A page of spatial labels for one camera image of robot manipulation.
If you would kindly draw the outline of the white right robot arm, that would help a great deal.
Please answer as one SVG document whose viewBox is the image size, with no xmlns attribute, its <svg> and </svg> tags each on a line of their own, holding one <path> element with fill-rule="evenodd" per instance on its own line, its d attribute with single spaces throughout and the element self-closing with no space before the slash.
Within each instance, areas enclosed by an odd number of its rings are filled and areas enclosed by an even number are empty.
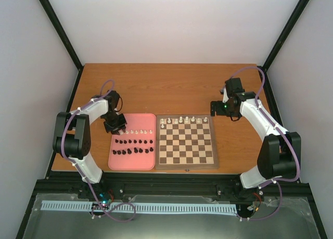
<svg viewBox="0 0 333 239">
<path fill-rule="evenodd" d="M 235 198 L 246 199 L 250 191 L 277 181 L 297 181 L 300 177 L 300 135 L 281 126 L 255 92 L 245 91 L 240 78 L 226 80 L 222 95 L 222 100 L 211 102 L 211 116 L 226 116 L 233 122 L 246 118 L 262 141 L 256 166 L 234 180 L 232 194 Z"/>
</svg>

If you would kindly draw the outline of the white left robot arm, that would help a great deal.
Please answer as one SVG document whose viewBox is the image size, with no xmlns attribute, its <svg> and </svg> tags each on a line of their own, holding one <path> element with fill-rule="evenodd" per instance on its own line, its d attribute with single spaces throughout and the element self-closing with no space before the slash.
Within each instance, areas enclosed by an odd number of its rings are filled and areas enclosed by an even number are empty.
<svg viewBox="0 0 333 239">
<path fill-rule="evenodd" d="M 71 162 L 82 181 L 91 183 L 89 191 L 99 199 L 107 195 L 108 185 L 101 181 L 103 171 L 91 155 L 90 125 L 101 118 L 107 133 L 123 134 L 127 122 L 117 110 L 120 99 L 116 91 L 110 90 L 105 95 L 95 95 L 77 110 L 60 112 L 56 117 L 53 150 Z"/>
</svg>

